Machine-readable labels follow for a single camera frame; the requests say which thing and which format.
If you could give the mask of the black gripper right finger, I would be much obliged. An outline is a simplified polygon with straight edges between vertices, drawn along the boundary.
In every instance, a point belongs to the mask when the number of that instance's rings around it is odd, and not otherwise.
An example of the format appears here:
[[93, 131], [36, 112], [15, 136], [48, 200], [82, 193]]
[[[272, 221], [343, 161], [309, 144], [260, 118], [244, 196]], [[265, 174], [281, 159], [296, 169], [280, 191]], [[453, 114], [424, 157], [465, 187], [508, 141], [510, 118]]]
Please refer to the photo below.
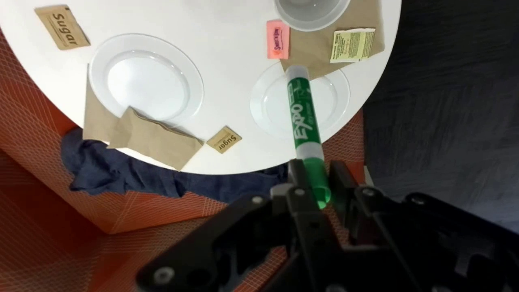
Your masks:
[[330, 165], [333, 208], [349, 230], [340, 271], [349, 292], [421, 292], [419, 273], [405, 243], [400, 206], [379, 188], [361, 185], [345, 162]]

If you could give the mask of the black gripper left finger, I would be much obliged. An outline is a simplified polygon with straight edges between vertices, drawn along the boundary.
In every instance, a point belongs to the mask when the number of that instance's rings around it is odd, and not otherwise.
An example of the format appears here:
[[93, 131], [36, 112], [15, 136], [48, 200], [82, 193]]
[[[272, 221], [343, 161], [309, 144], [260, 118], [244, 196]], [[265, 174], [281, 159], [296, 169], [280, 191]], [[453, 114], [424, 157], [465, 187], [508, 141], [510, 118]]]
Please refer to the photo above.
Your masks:
[[340, 242], [314, 198], [302, 161], [289, 162], [289, 182], [293, 245], [288, 261], [270, 281], [270, 292], [348, 292], [338, 271]]

